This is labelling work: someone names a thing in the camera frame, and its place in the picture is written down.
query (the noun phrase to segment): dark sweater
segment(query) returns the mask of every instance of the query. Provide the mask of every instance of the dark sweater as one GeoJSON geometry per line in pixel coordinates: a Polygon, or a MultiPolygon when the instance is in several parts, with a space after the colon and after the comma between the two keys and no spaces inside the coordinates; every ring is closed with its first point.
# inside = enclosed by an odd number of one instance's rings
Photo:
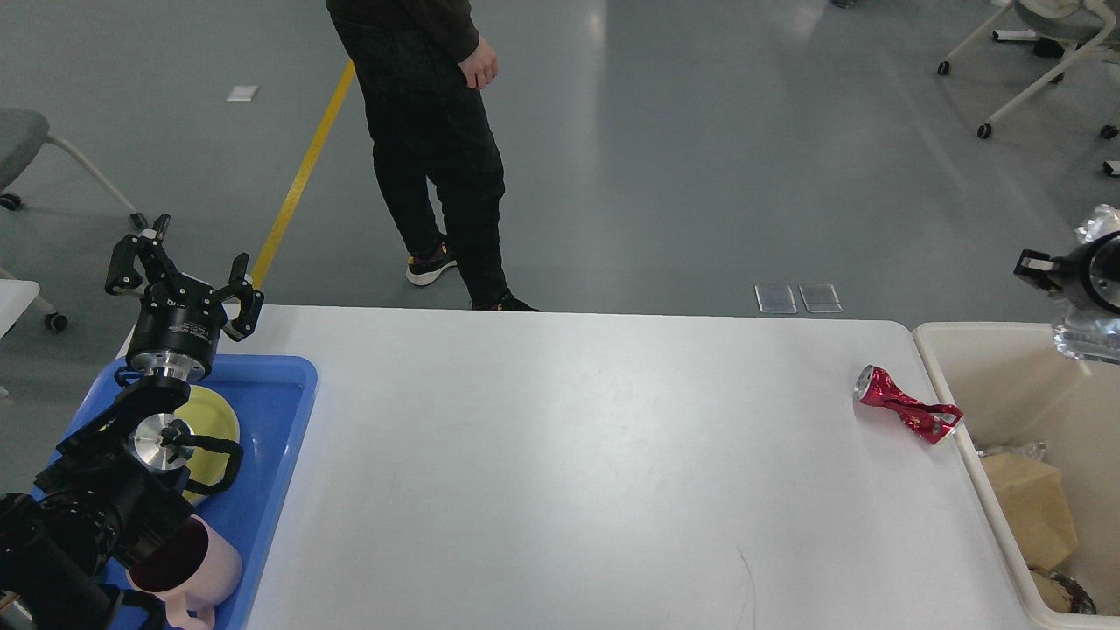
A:
{"type": "Polygon", "coordinates": [[[327,0],[327,10],[336,18],[361,25],[420,27],[455,63],[478,47],[469,0],[327,0]]]}

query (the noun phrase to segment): blue tray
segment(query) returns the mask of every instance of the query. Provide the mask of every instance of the blue tray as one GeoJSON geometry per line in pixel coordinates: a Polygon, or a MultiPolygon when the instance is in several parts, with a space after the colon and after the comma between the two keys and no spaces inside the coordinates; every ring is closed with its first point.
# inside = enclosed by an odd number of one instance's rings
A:
{"type": "MultiPolygon", "coordinates": [[[[123,364],[121,359],[101,371],[66,429],[67,436],[113,402],[121,391],[113,373],[123,364]]],[[[233,487],[206,499],[197,510],[237,549],[244,566],[241,584],[216,609],[215,630],[240,630],[249,620],[317,383],[315,367],[306,359],[249,354],[220,354],[211,376],[198,382],[221,393],[233,407],[245,452],[233,487]]],[[[129,587],[124,568],[116,560],[109,563],[106,582],[129,587]]],[[[142,621],[142,612],[122,608],[110,628],[134,630],[142,621]]]]}

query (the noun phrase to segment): yellow floor line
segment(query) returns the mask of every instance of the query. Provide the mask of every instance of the yellow floor line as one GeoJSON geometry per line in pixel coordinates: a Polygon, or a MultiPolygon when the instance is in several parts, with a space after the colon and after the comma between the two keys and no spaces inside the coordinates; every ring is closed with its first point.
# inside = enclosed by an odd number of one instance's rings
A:
{"type": "Polygon", "coordinates": [[[354,62],[347,62],[346,70],[343,71],[343,76],[338,80],[338,86],[335,87],[335,93],[330,96],[330,104],[327,105],[327,111],[323,112],[323,120],[319,121],[319,128],[315,130],[315,137],[311,138],[311,146],[307,148],[307,152],[304,155],[304,163],[299,165],[296,179],[291,183],[291,187],[288,188],[288,196],[284,197],[283,205],[280,206],[280,214],[277,215],[277,220],[272,223],[272,230],[269,232],[269,237],[264,239],[264,247],[261,248],[261,253],[256,256],[256,263],[253,265],[253,270],[250,271],[250,276],[253,278],[253,286],[256,288],[260,288],[264,284],[264,276],[269,272],[269,267],[277,254],[277,249],[280,248],[280,241],[283,240],[284,232],[288,231],[288,223],[296,213],[299,198],[304,196],[304,188],[307,186],[307,180],[311,177],[311,170],[315,169],[315,163],[319,159],[319,152],[323,150],[323,145],[327,141],[327,136],[330,135],[330,128],[335,123],[339,108],[343,106],[343,100],[346,99],[346,92],[349,90],[353,80],[354,62]]]}

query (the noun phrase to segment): gray chair seat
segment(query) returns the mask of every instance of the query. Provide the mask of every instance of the gray chair seat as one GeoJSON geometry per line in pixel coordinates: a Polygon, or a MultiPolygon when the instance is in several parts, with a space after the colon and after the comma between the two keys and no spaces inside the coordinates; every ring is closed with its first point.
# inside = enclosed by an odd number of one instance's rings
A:
{"type": "Polygon", "coordinates": [[[39,112],[0,108],[0,191],[31,164],[49,129],[39,112]]]}
{"type": "MultiPolygon", "coordinates": [[[[1101,18],[1092,11],[1080,10],[1070,17],[1053,20],[1032,11],[1025,7],[1020,0],[1014,0],[1015,12],[1019,16],[1027,28],[1042,35],[1047,39],[1073,44],[1083,44],[1101,31],[1103,22],[1101,18]]],[[[1113,12],[1120,15],[1120,1],[1105,0],[1104,2],[1113,12]]],[[[1102,46],[1120,45],[1120,28],[1109,34],[1102,46]]]]}

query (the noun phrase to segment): white table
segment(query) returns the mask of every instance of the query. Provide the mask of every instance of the white table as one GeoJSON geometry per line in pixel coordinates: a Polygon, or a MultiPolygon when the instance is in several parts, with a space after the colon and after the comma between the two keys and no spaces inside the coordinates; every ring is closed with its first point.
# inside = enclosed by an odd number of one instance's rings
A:
{"type": "Polygon", "coordinates": [[[884,322],[267,306],[318,368],[249,628],[1026,629],[884,322]]]}
{"type": "Polygon", "coordinates": [[[36,282],[0,278],[0,336],[19,319],[37,295],[39,285],[36,282]]]}

